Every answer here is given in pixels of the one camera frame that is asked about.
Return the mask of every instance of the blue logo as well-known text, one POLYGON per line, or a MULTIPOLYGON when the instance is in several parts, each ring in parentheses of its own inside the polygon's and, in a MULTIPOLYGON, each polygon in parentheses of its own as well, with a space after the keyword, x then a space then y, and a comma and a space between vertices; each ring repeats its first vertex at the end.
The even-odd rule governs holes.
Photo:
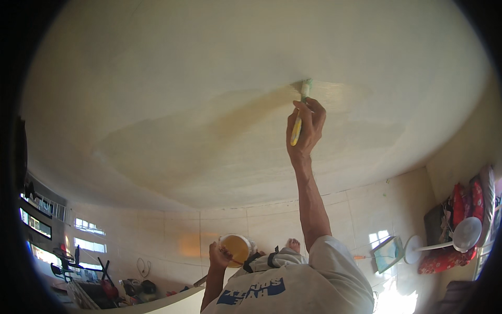
POLYGON ((216 304, 241 304, 242 300, 247 298, 259 298, 268 295, 276 295, 283 293, 286 290, 284 287, 283 278, 270 280, 265 283, 253 284, 247 291, 230 291, 225 290, 219 297, 216 304))

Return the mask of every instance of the white fan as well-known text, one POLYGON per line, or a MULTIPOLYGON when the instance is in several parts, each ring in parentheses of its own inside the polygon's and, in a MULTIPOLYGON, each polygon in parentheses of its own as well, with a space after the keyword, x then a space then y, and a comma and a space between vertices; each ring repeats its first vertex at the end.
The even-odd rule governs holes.
POLYGON ((415 264, 422 256, 422 251, 434 250, 453 245, 455 250, 465 253, 472 248, 481 236, 481 221, 476 217, 462 220, 453 232, 453 241, 423 246, 420 236, 412 236, 405 246, 405 262, 415 264))

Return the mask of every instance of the bare foot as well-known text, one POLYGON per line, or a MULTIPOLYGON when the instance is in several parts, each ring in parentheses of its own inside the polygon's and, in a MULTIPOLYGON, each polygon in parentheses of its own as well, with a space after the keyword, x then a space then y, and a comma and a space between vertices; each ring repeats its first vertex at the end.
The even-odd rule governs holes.
POLYGON ((296 253, 300 253, 300 242, 296 239, 289 239, 286 243, 286 247, 292 249, 296 253))

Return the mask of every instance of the shirt sleeve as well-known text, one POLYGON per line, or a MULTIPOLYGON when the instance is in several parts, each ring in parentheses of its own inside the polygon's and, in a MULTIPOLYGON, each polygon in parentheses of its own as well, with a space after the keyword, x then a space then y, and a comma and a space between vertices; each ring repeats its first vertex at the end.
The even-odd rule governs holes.
POLYGON ((373 304, 371 285, 356 265, 347 247, 332 236, 319 237, 309 252, 309 265, 350 298, 356 296, 373 304))

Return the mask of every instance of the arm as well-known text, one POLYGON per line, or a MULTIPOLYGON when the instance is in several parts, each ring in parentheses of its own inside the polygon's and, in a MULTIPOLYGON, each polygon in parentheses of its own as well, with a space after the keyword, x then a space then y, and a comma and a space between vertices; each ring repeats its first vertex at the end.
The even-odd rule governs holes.
POLYGON ((223 290, 223 277, 228 263, 232 260, 232 254, 225 246, 221 248, 216 242, 209 245, 209 271, 207 272, 206 291, 202 299, 200 311, 204 311, 214 299, 216 299, 223 290))
POLYGON ((300 203, 300 222, 302 224, 305 247, 310 252, 310 247, 317 238, 329 235, 331 228, 329 219, 322 203, 321 195, 312 173, 312 160, 310 153, 321 138, 322 127, 326 120, 326 110, 319 102, 312 98, 306 99, 307 103, 294 101, 295 110, 288 117, 286 131, 286 145, 295 169, 298 184, 298 198, 300 203), (302 118, 302 131, 295 146, 291 146, 290 137, 295 123, 296 115, 300 111, 302 118))

